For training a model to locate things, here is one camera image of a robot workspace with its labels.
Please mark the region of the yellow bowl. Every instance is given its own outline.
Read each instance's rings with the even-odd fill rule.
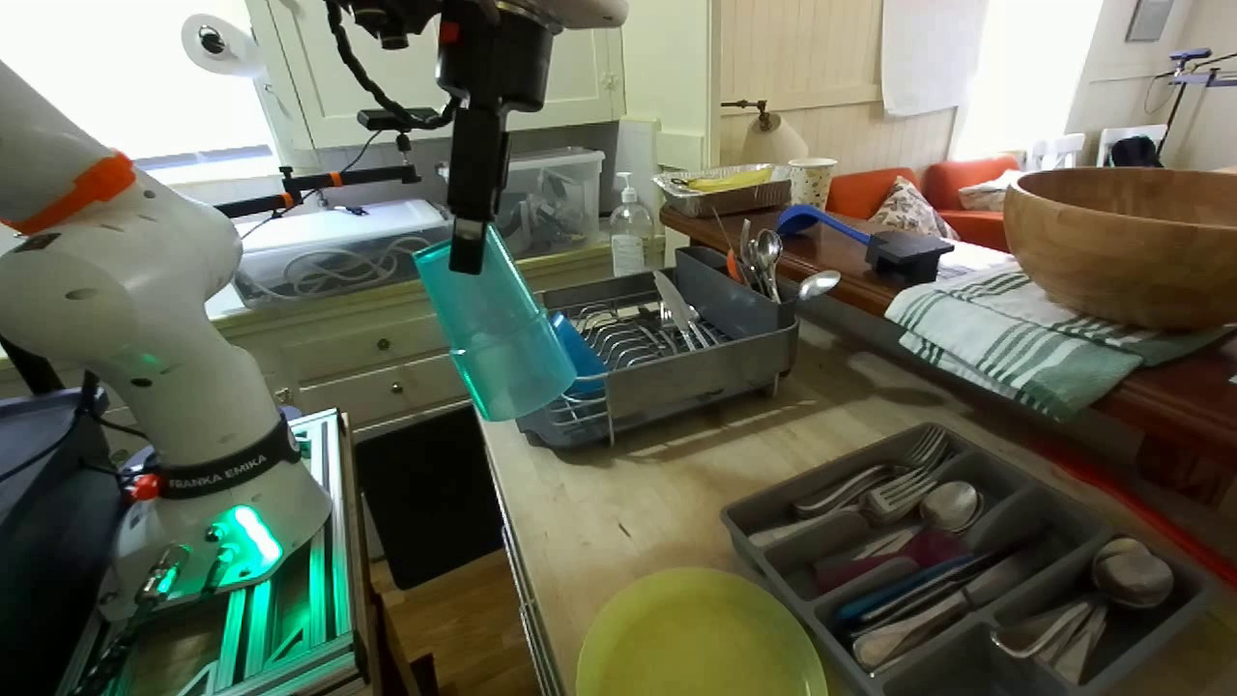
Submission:
[[[624,587],[584,632],[575,696],[828,696],[808,630],[759,585],[671,568]]]
[[[1006,194],[1006,238],[1058,306],[1117,324],[1237,319],[1237,177],[1036,171]]]

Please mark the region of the yellow plate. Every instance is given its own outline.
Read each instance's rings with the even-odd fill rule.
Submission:
[[[580,696],[828,696],[808,630],[759,585],[671,568],[624,587],[584,632]]]

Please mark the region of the wooden countertop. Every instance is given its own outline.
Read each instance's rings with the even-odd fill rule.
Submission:
[[[1064,496],[1142,528],[1117,502],[1080,492],[1046,461],[993,438],[969,404],[822,328],[803,324],[781,395],[751,395],[617,438],[613,448],[566,451],[531,444],[519,425],[486,420],[492,475],[519,573],[531,585],[547,658],[571,689],[586,623],[629,580],[657,568],[737,568],[718,510],[822,461],[941,420],[1017,461]],[[1145,663],[1127,692],[1237,692],[1237,604],[1205,616]]]
[[[778,212],[752,212],[751,219],[752,228],[774,228],[774,215]],[[709,215],[684,215],[684,212],[661,208],[661,224],[691,235],[694,242],[732,246],[742,215],[709,219]],[[808,238],[783,242],[783,257],[781,257],[783,277],[803,277],[822,265],[841,270],[834,296],[872,318],[881,318],[892,295],[899,290],[888,277],[871,275],[861,246],[852,242],[846,235],[813,228]],[[1145,367],[1127,376],[1094,408],[1142,434],[1170,442],[1178,448],[1205,451],[1218,462],[1230,461],[1230,469],[1237,469],[1237,384],[1233,379],[1237,379],[1237,336],[1190,359],[1175,359],[1175,364]]]

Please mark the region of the lamp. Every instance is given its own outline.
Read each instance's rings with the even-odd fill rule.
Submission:
[[[788,163],[808,159],[803,136],[770,110],[764,101],[724,101],[724,108],[759,108],[759,118],[745,129],[737,159],[742,163]]]

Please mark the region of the striped towel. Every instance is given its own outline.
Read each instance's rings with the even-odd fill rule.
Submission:
[[[1056,306],[1011,257],[907,284],[885,309],[899,346],[1046,416],[1071,416],[1127,370],[1190,355],[1230,328],[1142,331]]]

